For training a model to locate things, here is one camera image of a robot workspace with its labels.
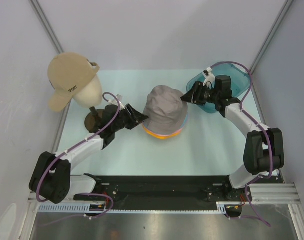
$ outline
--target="baseball cap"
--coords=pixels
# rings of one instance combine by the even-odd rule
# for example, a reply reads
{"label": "baseball cap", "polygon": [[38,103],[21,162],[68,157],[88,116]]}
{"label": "baseball cap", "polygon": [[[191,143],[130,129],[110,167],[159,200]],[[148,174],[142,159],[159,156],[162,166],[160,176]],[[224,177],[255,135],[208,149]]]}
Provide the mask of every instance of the baseball cap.
{"label": "baseball cap", "polygon": [[165,85],[154,87],[147,96],[143,111],[149,117],[144,126],[157,135],[171,135],[178,131],[187,114],[187,103],[180,99],[182,95]]}
{"label": "baseball cap", "polygon": [[74,52],[64,52],[53,58],[47,69],[54,94],[48,101],[52,111],[61,111],[95,77],[100,67]]}

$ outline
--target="cable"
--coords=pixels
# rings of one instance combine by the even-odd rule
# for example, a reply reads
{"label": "cable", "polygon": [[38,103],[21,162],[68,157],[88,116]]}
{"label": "cable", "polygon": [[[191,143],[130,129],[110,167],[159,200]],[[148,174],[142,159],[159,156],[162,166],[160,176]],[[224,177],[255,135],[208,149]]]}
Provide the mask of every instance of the cable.
{"label": "cable", "polygon": [[[98,194],[98,193],[82,193],[82,194],[81,194],[81,193],[80,193],[80,195],[105,197],[106,199],[111,200],[111,206],[110,206],[107,210],[105,210],[104,212],[100,213],[99,215],[88,217],[89,220],[91,220],[91,219],[97,219],[97,218],[100,218],[100,217],[104,216],[104,215],[107,214],[107,212],[109,212],[109,211],[113,208],[113,206],[114,206],[114,201],[113,201],[113,199],[112,199],[110,196],[105,195],[105,194]],[[61,221],[67,220],[67,219],[71,219],[71,218],[75,218],[75,217],[81,217],[81,216],[86,218],[86,215],[85,215],[85,214],[82,214],[82,215],[81,215],[81,214],[74,214],[74,215],[62,217],[62,218],[60,218],[60,219],[58,219],[58,220],[49,222],[49,223],[47,223],[47,224],[40,224],[40,225],[38,225],[38,226],[39,226],[39,227],[46,227],[46,226],[49,226],[49,225],[52,225],[52,224],[56,224],[56,223],[59,223],[59,222],[61,222]]]}
{"label": "cable", "polygon": [[[119,111],[120,111],[120,102],[119,100],[117,99],[116,96],[114,96],[113,94],[109,93],[109,92],[105,92],[103,93],[103,99],[105,101],[108,102],[108,100],[105,98],[105,95],[108,94],[108,95],[111,95],[117,102],[117,110],[116,110],[116,113],[115,115],[113,116],[113,118],[104,126],[102,127],[98,132],[94,133],[92,136],[90,136],[87,140],[91,140],[92,138],[94,138],[95,136],[97,136],[98,134],[100,134],[101,132],[103,132],[108,126],[111,125],[111,123],[116,119]],[[50,172],[51,168],[54,166],[54,164],[61,158],[63,157],[65,154],[71,152],[72,150],[76,149],[77,147],[79,147],[80,145],[82,145],[83,143],[85,143],[86,140],[84,139],[83,141],[80,141],[79,143],[75,144],[74,146],[72,146],[71,148],[69,148],[67,151],[64,151],[63,153],[61,153],[59,156],[57,156],[53,162],[51,162],[51,164],[47,167],[47,169],[45,170],[45,172],[43,173],[38,185],[37,185],[37,188],[36,188],[36,199],[38,202],[46,202],[47,200],[46,199],[41,199],[40,198],[40,189],[41,189],[41,186],[42,186],[42,183],[46,177],[46,175]]]}
{"label": "cable", "polygon": [[[265,177],[267,179],[269,179],[271,176],[272,176],[272,172],[273,172],[273,155],[272,155],[272,147],[271,147],[271,142],[268,138],[268,135],[267,135],[267,132],[263,129],[263,127],[248,113],[246,112],[244,109],[243,109],[243,102],[245,100],[245,98],[247,97],[247,95],[249,94],[249,92],[251,91],[252,89],[252,86],[253,86],[253,76],[251,74],[251,72],[248,70],[248,68],[246,68],[244,65],[238,63],[238,62],[235,62],[235,61],[220,61],[220,62],[217,62],[216,64],[212,65],[211,68],[215,67],[215,66],[218,66],[218,65],[221,65],[221,64],[235,64],[235,65],[238,65],[240,67],[242,67],[248,74],[249,78],[250,78],[250,85],[245,93],[245,95],[243,96],[243,98],[241,99],[241,102],[240,102],[240,109],[241,111],[262,131],[262,133],[264,134],[265,138],[266,138],[266,142],[267,142],[267,146],[268,146],[268,155],[269,155],[269,162],[270,162],[270,165],[269,165],[269,172],[268,172],[268,176]],[[236,219],[257,219],[257,220],[260,220],[262,223],[264,223],[266,226],[268,227],[271,227],[271,225],[265,221],[259,214],[258,212],[255,210],[252,202],[250,201],[248,195],[247,195],[247,188],[250,184],[253,184],[255,183],[258,179],[260,178],[260,176],[257,176],[256,178],[254,178],[253,180],[251,180],[250,182],[248,182],[246,185],[245,185],[245,188],[244,188],[244,191],[245,191],[245,197],[249,203],[249,205],[251,206],[253,212],[256,214],[257,217],[255,216],[240,216],[240,217],[236,217]]]}

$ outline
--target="tan baseball cap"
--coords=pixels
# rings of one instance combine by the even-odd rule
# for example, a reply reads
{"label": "tan baseball cap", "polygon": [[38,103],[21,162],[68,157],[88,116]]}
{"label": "tan baseball cap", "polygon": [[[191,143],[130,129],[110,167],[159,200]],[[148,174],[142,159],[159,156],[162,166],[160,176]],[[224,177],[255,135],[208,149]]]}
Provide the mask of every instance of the tan baseball cap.
{"label": "tan baseball cap", "polygon": [[74,52],[64,52],[53,58],[47,76],[55,93],[48,101],[52,111],[61,111],[95,77],[100,67]]}

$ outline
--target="gray fabric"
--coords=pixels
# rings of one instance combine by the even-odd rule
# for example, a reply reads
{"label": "gray fabric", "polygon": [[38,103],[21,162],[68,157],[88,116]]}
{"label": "gray fabric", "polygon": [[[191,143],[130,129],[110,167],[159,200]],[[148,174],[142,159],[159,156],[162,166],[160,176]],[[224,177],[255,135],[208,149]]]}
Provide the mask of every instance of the gray fabric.
{"label": "gray fabric", "polygon": [[160,135],[170,135],[179,130],[187,114],[187,103],[180,99],[182,95],[168,86],[154,87],[147,96],[143,111],[149,117],[144,126]]}

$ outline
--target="cap brim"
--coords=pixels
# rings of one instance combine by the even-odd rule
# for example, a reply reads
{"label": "cap brim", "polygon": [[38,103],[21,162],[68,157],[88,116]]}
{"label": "cap brim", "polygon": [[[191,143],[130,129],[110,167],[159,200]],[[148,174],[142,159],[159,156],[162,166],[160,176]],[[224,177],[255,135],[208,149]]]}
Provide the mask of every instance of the cap brim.
{"label": "cap brim", "polygon": [[186,114],[187,114],[187,103],[183,103],[183,108],[182,108],[182,114],[180,115],[180,118],[177,120],[175,124],[162,124],[158,123],[155,121],[152,121],[150,118],[144,121],[144,126],[150,130],[151,132],[155,134],[160,134],[160,135],[170,135],[179,130],[182,127],[182,124],[184,123]]}
{"label": "cap brim", "polygon": [[54,112],[62,111],[66,105],[71,101],[71,96],[62,96],[55,92],[48,101],[49,108]]}

